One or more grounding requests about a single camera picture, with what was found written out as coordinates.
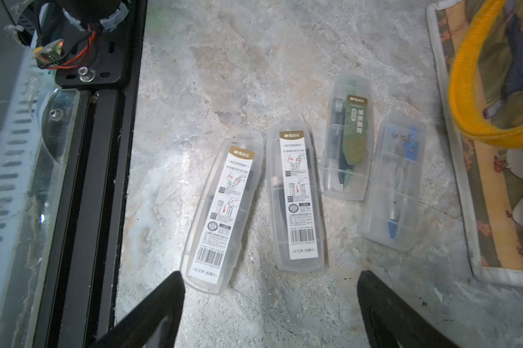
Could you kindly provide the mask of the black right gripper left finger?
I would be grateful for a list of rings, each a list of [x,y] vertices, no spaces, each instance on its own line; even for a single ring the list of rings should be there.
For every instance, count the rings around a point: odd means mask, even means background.
[[[173,347],[184,305],[182,274],[173,272],[93,347]]]

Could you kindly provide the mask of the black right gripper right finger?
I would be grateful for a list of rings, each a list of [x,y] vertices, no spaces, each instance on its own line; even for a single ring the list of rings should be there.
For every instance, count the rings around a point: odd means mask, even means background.
[[[361,272],[357,296],[371,347],[456,346],[373,272]]]

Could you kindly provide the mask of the white label compass case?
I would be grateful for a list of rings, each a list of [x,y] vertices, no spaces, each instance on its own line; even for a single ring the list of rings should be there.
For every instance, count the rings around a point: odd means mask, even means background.
[[[213,158],[180,265],[184,282],[193,289],[220,295],[227,288],[263,162],[264,142],[256,130],[226,138]]]
[[[325,232],[316,159],[307,123],[287,114],[267,132],[267,192],[277,268],[316,271],[325,266]]]

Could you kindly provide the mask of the green label compass case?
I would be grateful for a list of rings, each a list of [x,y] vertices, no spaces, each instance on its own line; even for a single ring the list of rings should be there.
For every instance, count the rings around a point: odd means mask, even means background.
[[[330,95],[321,162],[323,194],[339,200],[364,200],[373,146],[371,83],[343,71],[335,79]]]

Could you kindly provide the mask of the white canvas tote bag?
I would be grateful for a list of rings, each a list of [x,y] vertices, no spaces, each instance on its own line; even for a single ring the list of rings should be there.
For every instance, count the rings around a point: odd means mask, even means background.
[[[427,19],[471,270],[523,287],[523,1],[434,1]]]

